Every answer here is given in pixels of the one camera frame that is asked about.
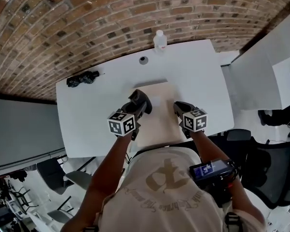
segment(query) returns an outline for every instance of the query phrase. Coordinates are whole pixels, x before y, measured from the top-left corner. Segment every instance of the brick wall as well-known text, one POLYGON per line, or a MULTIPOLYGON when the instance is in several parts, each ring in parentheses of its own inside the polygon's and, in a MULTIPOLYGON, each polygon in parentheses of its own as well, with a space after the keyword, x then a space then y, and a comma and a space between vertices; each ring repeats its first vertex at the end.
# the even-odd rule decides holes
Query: brick wall
POLYGON ((0 93, 55 100, 55 83, 122 55, 211 39, 241 49, 290 0, 0 0, 0 93))

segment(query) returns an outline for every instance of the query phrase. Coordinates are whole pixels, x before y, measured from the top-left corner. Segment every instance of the small display screen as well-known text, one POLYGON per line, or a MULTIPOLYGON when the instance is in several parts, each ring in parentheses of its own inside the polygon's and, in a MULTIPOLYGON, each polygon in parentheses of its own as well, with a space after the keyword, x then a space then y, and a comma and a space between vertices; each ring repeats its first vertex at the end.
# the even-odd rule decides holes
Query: small display screen
POLYGON ((210 162, 204 166, 200 166, 194 169, 195 177, 202 178, 204 176, 210 175, 213 172, 217 172, 228 168, 228 165, 224 163, 222 160, 210 162))

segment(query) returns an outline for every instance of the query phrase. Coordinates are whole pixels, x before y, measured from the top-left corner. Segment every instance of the white bottle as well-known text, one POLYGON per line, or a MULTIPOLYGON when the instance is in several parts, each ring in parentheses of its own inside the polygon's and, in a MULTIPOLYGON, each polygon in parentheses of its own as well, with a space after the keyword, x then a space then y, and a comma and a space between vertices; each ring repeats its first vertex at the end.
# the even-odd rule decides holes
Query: white bottle
POLYGON ((153 38, 155 52, 162 55, 165 52, 167 45, 167 37, 163 34, 162 30, 157 30, 153 38))

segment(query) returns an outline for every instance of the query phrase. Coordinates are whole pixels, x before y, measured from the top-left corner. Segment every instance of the fiducial marker cube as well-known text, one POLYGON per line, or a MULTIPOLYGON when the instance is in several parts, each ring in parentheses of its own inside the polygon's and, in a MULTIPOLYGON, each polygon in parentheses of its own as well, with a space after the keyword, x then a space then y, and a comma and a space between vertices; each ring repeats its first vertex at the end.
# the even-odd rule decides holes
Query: fiducial marker cube
POLYGON ((113 112, 107 119, 110 132, 117 136, 125 136, 135 130, 134 115, 113 112))
POLYGON ((183 114, 183 127, 196 132, 207 127, 207 113, 203 109, 197 109, 183 114))

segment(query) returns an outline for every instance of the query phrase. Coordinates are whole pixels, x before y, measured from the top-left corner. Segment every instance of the man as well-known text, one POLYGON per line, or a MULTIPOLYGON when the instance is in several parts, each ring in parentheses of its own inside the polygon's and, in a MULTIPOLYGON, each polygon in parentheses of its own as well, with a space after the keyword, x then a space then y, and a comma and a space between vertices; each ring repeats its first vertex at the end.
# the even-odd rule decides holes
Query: man
POLYGON ((258 115, 261 120, 262 125, 268 126, 280 126, 288 125, 290 126, 290 106, 283 110, 272 110, 272 115, 265 114, 265 111, 258 111, 258 115))
MULTIPOLYGON (((202 162, 229 159, 202 131, 190 135, 202 162)), ((189 176, 189 167, 201 163, 189 148, 164 147, 139 154, 115 193, 130 141, 131 134, 117 138, 92 176, 78 213, 61 232, 89 231, 85 228, 93 225, 101 232, 229 231, 224 223, 226 214, 189 176)), ((232 184, 231 211, 239 216, 243 227, 238 231, 265 231, 264 218, 239 178, 232 184)))

